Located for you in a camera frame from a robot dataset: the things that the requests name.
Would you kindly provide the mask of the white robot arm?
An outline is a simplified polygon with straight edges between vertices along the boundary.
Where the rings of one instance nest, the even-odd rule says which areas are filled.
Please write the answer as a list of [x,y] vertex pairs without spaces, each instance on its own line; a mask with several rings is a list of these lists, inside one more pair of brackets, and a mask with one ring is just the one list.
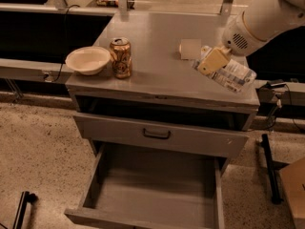
[[248,56],[285,31],[304,25],[305,0],[254,0],[226,25],[219,44],[194,68],[204,75],[225,67],[233,55]]

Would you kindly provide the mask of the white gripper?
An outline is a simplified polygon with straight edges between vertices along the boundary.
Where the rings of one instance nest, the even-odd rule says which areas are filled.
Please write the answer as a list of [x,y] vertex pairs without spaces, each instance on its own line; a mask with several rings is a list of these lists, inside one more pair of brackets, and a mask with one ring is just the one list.
[[222,44],[224,46],[201,49],[200,39],[182,39],[182,59],[199,59],[197,69],[204,75],[213,73],[226,66],[234,55],[248,56],[263,47],[266,42],[255,37],[247,28],[244,13],[240,13],[226,26]]

